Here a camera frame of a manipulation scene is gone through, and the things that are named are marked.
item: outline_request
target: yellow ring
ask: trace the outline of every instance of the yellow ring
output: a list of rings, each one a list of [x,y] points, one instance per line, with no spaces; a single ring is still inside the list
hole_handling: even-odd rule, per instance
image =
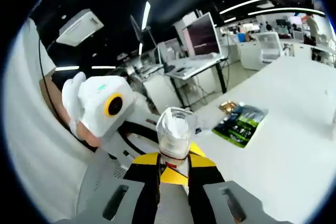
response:
[[[111,104],[111,102],[113,101],[113,99],[120,97],[122,99],[122,95],[119,93],[115,93],[113,95],[111,95],[110,97],[107,98],[106,102],[105,102],[105,106],[104,106],[104,114],[107,116],[115,116],[115,115],[110,115],[109,113],[109,106]]]

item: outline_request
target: office chair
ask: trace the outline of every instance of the office chair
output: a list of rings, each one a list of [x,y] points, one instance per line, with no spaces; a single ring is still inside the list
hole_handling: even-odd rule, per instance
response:
[[[254,34],[254,37],[259,44],[261,51],[260,59],[263,63],[271,63],[285,55],[277,32],[258,33]]]
[[[303,36],[303,32],[301,31],[293,31],[293,39],[299,39],[304,41],[304,36]]]

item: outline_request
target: black ceiling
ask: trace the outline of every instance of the black ceiling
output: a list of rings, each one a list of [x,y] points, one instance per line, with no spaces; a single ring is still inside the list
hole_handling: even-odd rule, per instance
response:
[[[91,9],[104,23],[104,28],[88,38],[79,46],[53,43],[49,54],[57,66],[79,65],[81,70],[90,75],[104,74],[103,71],[91,70],[94,65],[116,65],[117,55],[137,50],[139,42],[133,31],[130,15],[141,26],[145,2],[147,0],[42,0],[35,9],[32,18],[37,24],[41,39],[46,47],[58,37],[58,30],[82,9]],[[194,9],[210,11],[215,23],[222,24],[217,10],[221,11],[248,0],[149,0],[151,12],[148,24],[151,26],[156,42],[177,36],[174,22]],[[271,0],[277,7],[312,8],[311,0]],[[227,19],[246,18],[247,13],[258,10],[257,4],[246,5],[223,15]],[[144,50],[152,44],[145,43]],[[59,76],[71,75],[71,72],[59,73]]]

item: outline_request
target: air conditioner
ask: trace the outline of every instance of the air conditioner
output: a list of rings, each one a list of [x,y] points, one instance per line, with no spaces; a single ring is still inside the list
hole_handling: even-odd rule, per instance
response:
[[[56,42],[75,47],[103,26],[90,9],[81,10],[59,30]]]

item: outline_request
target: desk leg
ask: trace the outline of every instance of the desk leg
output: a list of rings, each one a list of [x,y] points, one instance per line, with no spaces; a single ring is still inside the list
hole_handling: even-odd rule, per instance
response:
[[[223,94],[226,93],[226,86],[225,86],[225,82],[224,82],[224,77],[223,77],[223,73],[222,73],[222,69],[221,69],[221,64],[217,63],[216,65],[216,70],[217,70],[217,74],[219,77],[219,82],[221,83],[221,87],[222,87],[222,92]]]
[[[184,108],[185,108],[185,105],[184,105],[183,99],[182,99],[182,97],[181,97],[181,94],[180,94],[180,92],[179,92],[178,89],[177,89],[176,83],[175,83],[175,81],[174,81],[173,78],[170,78],[170,81],[172,82],[172,85],[173,85],[173,87],[174,87],[174,90],[175,90],[175,93],[176,93],[176,95],[177,95],[177,98],[179,99],[180,103],[182,104],[182,108],[184,109]]]

